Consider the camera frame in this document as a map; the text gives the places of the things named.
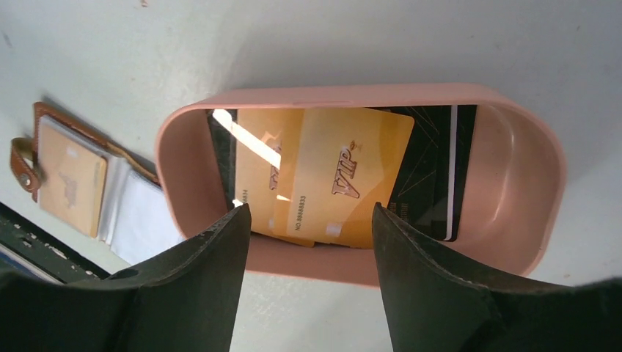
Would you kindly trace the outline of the gold VIP credit card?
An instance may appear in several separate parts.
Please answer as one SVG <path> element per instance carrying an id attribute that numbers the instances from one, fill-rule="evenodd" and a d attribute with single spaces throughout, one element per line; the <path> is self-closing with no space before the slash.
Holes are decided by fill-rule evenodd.
<path id="1" fill-rule="evenodd" d="M 376 109 L 294 110 L 283 131 L 273 233 L 371 248 L 373 208 L 389 201 L 414 124 Z"/>
<path id="2" fill-rule="evenodd" d="M 38 162 L 44 181 L 40 207 L 81 234 L 96 238 L 107 160 L 51 125 L 39 129 Z"/>

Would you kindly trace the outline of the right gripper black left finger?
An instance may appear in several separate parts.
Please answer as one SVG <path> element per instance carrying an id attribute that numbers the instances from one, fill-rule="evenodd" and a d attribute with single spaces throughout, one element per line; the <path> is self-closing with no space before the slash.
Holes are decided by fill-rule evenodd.
<path id="1" fill-rule="evenodd" d="M 251 213 L 107 279 L 58 285 L 1 272 L 3 351 L 228 351 L 249 250 Z"/>

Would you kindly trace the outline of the pink oval tray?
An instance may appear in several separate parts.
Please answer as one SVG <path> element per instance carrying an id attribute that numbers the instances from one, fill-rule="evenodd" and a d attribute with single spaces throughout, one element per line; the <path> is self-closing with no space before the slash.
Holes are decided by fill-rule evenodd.
<path id="1" fill-rule="evenodd" d="M 468 83 L 236 89 L 173 112 L 155 140 L 158 180 L 187 238 L 226 212 L 208 127 L 210 109 L 475 105 L 458 237 L 450 248 L 528 275 L 541 260 L 566 185 L 558 138 L 538 117 L 491 88 Z"/>

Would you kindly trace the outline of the stack of striped credit cards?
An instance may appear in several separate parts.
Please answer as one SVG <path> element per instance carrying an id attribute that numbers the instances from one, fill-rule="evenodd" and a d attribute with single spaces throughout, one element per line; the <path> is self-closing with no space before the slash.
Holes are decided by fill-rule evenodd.
<path id="1" fill-rule="evenodd" d="M 478 109 L 476 106 L 375 107 L 410 116 L 411 132 L 389 201 L 384 206 L 416 230 L 454 241 L 464 203 L 467 170 Z M 208 113 L 225 196 L 247 204 L 252 231 L 302 246 L 317 243 L 277 236 L 277 199 L 283 131 L 296 109 L 214 109 Z"/>

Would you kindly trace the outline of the brown leather card holder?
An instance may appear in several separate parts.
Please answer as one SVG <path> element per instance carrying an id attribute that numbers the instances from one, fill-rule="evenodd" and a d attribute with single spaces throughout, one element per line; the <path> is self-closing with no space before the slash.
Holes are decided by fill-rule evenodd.
<path id="1" fill-rule="evenodd" d="M 36 102 L 34 133 L 11 141 L 10 168 L 40 209 L 129 265 L 185 238 L 157 176 L 102 133 Z"/>

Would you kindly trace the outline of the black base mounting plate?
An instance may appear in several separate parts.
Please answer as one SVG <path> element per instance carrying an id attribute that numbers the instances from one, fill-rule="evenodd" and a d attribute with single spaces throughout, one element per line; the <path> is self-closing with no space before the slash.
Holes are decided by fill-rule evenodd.
<path id="1" fill-rule="evenodd" d="M 110 273 L 6 205 L 1 205 L 1 259 L 58 283 L 106 279 Z"/>

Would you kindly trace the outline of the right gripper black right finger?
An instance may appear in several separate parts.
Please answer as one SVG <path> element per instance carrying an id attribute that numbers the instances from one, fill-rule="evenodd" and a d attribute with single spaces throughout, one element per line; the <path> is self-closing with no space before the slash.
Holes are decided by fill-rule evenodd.
<path id="1" fill-rule="evenodd" d="M 394 351 L 619 351 L 621 280 L 576 287 L 517 276 L 373 211 Z"/>

